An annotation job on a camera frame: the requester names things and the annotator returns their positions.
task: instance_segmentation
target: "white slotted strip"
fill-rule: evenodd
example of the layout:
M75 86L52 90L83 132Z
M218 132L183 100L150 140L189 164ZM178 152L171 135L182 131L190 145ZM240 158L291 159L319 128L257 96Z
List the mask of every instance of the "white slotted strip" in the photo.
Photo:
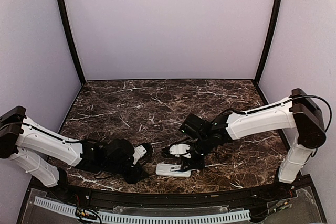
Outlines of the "white slotted strip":
M76 207L58 203L49 199L35 197L34 205L48 209L59 214L75 217ZM250 211L243 210L228 212L217 215L188 216L188 217L149 217L149 216L130 216L119 215L109 212L99 213L103 223L106 224L226 224L244 220L250 220Z

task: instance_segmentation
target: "brown marble surface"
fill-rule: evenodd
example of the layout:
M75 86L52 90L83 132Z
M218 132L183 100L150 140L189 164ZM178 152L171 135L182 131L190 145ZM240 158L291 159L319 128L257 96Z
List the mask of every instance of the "brown marble surface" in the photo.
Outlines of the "brown marble surface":
M158 163L179 159L161 156L161 149L186 136L178 131L189 113L211 120L222 110L252 109L263 103L249 80L90 81L76 99L61 134L109 142L125 138L132 144L152 143L154 153L144 169L150 178L135 185L120 175L95 180L94 174L49 159L68 173L73 185L132 193L204 193L272 183L286 149L276 132L235 140L206 157L202 171L190 178L161 177Z

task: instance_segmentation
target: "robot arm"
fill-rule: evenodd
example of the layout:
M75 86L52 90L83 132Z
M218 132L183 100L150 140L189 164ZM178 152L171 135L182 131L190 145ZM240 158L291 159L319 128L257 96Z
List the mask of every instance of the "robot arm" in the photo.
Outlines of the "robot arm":
M130 184L148 176L138 161L152 154L150 144L144 143L134 148L124 139L103 144L67 138L35 123L25 116L25 112L25 108L18 106L0 117L0 158L14 160L45 186L66 184L66 174L48 164L34 151L57 158L77 169L122 174Z
M162 154L181 156L181 172L203 169L204 156L219 145L260 132L297 128L298 135L278 174L280 182L292 183L309 156L326 139L321 109L304 96L301 89L295 89L290 97L279 102L243 112L229 109L211 122L190 114L180 131L197 141L173 144Z

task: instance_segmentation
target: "white wall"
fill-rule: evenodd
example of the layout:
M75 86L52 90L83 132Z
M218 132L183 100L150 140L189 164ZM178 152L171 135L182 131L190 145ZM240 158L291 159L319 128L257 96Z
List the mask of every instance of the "white wall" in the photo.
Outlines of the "white wall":
M58 131L79 91L57 0L0 0L0 115L17 105ZM0 159L0 223L16 223L30 176Z
M261 88L270 102L302 88L322 96L336 112L336 0L282 0ZM320 102L324 121L328 108ZM329 223L336 223L336 124L327 142L303 169L317 187Z
M254 78L273 0L66 0L88 80Z

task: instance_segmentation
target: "white panel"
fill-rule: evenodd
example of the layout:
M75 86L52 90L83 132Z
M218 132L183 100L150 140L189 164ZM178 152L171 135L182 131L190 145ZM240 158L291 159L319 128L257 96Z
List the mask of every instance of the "white panel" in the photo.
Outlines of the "white panel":
M282 0L277 28L261 88L270 102L302 88L322 96L336 112L336 0ZM329 120L323 109L324 122ZM294 139L295 132L286 132ZM336 124L332 123L327 142L303 169L310 173L326 212L328 223L336 223Z
M17 105L58 131L80 88L57 0L0 0L0 115ZM0 223L13 224L30 176L0 159Z
M273 0L66 0L88 80L253 78Z

